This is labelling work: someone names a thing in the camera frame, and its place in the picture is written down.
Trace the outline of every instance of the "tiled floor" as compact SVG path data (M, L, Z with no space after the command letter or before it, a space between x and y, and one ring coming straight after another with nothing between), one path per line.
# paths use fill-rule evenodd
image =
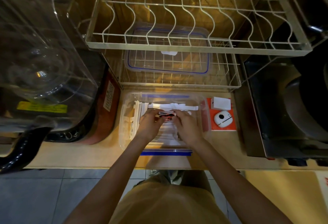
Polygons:
M61 224L106 171L48 169L0 175L0 223ZM134 170L123 195L149 175L150 170ZM206 175L219 208L232 224L240 224L211 174Z

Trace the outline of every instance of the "white sticker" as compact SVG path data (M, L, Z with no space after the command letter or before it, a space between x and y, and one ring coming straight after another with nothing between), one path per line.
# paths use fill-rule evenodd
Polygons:
M178 54L178 52L162 52L162 54L175 56Z
M113 96L114 96L114 89L115 88L112 85L112 83L108 81L106 97L103 105L104 109L107 110L108 112L111 110Z

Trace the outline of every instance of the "hand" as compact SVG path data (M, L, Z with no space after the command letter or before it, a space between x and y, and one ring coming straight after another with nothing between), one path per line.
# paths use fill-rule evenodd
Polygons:
M176 116L172 118L173 123L178 129L178 133L182 140L187 145L193 146L195 142L204 140L199 127L197 126L196 119L188 114L186 111L174 110Z
M140 118L139 128L135 138L145 141L146 145L156 137L159 128L165 121L165 118L155 117L159 111L162 110L148 109L146 113Z

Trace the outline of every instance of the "white wire rack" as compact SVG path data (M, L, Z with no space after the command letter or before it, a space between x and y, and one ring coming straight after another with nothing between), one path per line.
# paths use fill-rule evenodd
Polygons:
M107 19L97 20L99 11ZM137 22L152 28L144 35L133 33ZM287 23L285 37L274 31ZM153 44L161 38L152 34L157 24L170 24L166 43ZM176 26L208 30L204 38L179 37L185 45L172 44ZM146 44L133 44L132 38L144 38ZM206 46L193 46L193 40ZM304 56L311 51L309 42L287 0L97 0L86 42L90 48L147 51L238 53L258 55Z
M121 63L119 83L121 85L143 85L160 87L186 87L200 89L236 89L241 86L238 66L234 54L213 54L209 72L205 76L160 73L134 72Z

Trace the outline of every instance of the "plastic storage box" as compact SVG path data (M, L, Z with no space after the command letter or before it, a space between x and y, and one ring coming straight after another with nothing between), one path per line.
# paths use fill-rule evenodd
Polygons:
M169 45L167 36L173 26L157 24L151 30L152 27L153 24L150 23L138 23L133 30L133 34L145 36L148 33L150 45ZM170 33L171 45L190 46L188 39L177 38L177 36L188 38L188 35L190 38L207 38L208 31L200 27L192 29L191 27L176 26ZM133 37L130 42L132 44L148 44L147 39L144 37ZM190 39L190 42L192 46L207 46L206 40ZM126 68L136 72L154 71L205 75L210 70L212 53L127 50L124 61Z
M119 124L119 144L123 150L132 140L132 137L130 137L130 128L131 118L134 116L133 107L136 100L149 103L185 103L187 106L198 106L198 110L193 111L193 116L197 120L198 127L202 131L203 137L210 141L211 120L207 100L204 97L193 94L131 92L125 96L123 101ZM183 155L181 153L186 153L186 155L188 155L187 153L190 154L191 150L183 145L180 147L156 147L155 143L150 142L142 155Z

